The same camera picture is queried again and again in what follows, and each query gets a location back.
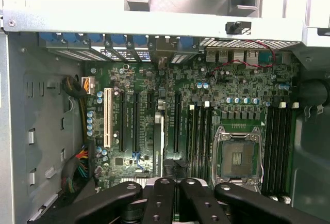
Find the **wire bundle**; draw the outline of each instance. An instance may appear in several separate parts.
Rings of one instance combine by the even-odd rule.
[[[219,70],[221,67],[223,66],[226,66],[226,65],[229,65],[233,62],[239,62],[239,63],[242,63],[246,66],[250,66],[250,67],[254,67],[254,68],[271,68],[273,67],[274,65],[276,65],[276,55],[275,55],[275,52],[266,44],[262,43],[262,42],[258,42],[258,41],[253,41],[253,40],[246,40],[246,42],[254,42],[254,43],[257,43],[263,47],[265,47],[266,49],[270,50],[270,52],[272,53],[272,56],[273,56],[273,63],[270,64],[270,65],[266,65],[266,66],[261,66],[261,65],[256,65],[256,64],[249,64],[247,62],[244,62],[244,61],[241,61],[241,60],[231,60],[229,62],[226,62],[226,63],[223,63],[221,66],[218,66],[216,68],[214,68],[214,70],[211,72],[211,74],[215,74],[216,73],[216,70]]]
[[[82,149],[80,153],[76,155],[76,157],[79,159],[80,163],[78,166],[78,171],[80,175],[83,178],[88,178],[88,169],[87,169],[87,164],[88,164],[88,150]]]

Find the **rectangular cutout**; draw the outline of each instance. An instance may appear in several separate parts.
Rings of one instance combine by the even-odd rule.
[[[27,97],[33,98],[33,82],[27,83]]]
[[[44,94],[44,82],[39,82],[39,96],[43,97]]]
[[[61,118],[61,130],[64,130],[64,117]]]
[[[30,174],[29,174],[30,186],[36,184],[36,172],[37,172],[36,168],[34,168],[33,170],[30,171]]]

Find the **ventilation grille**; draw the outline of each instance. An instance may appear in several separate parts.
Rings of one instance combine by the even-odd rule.
[[[258,42],[262,42],[263,44],[268,45],[274,50],[284,49],[286,47],[290,47],[300,42],[289,42],[289,41],[271,41],[271,40],[257,40]],[[203,41],[200,42],[200,46],[209,46],[209,47],[237,47],[243,49],[264,49],[263,46],[254,43],[254,42],[246,42],[244,40],[230,40],[230,41],[218,41],[215,38],[204,38]]]

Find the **electrolytic capacitor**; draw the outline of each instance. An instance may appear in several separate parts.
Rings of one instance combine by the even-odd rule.
[[[96,148],[96,152],[97,152],[97,153],[101,153],[101,152],[102,152],[102,147],[98,146],[98,147]]]
[[[86,121],[87,121],[88,124],[92,124],[93,123],[93,118],[87,118]]]
[[[242,99],[243,104],[248,104],[250,102],[249,98],[243,98]]]
[[[259,100],[257,98],[252,98],[251,102],[253,104],[258,104],[259,103]]]
[[[87,112],[87,117],[88,118],[91,118],[91,117],[93,117],[93,115],[94,115],[94,112],[93,111],[89,111],[89,112]]]

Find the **pcie slot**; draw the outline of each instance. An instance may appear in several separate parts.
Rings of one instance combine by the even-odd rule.
[[[105,148],[111,147],[111,141],[113,137],[112,130],[112,88],[104,88],[104,144]]]
[[[126,139],[126,94],[119,93],[119,152],[124,152],[124,140]]]
[[[181,123],[181,94],[175,94],[174,104],[174,153],[179,152],[179,135],[180,135],[180,123]]]
[[[199,128],[199,139],[198,139],[198,154],[196,155],[196,158],[198,160],[198,167],[196,171],[198,172],[197,177],[200,179],[203,174],[203,158],[204,158],[204,138],[205,138],[205,116],[206,116],[206,110],[204,107],[200,108],[201,110],[201,118],[200,118],[200,128]]]
[[[139,130],[140,130],[140,93],[133,93],[133,147],[132,152],[139,152]]]

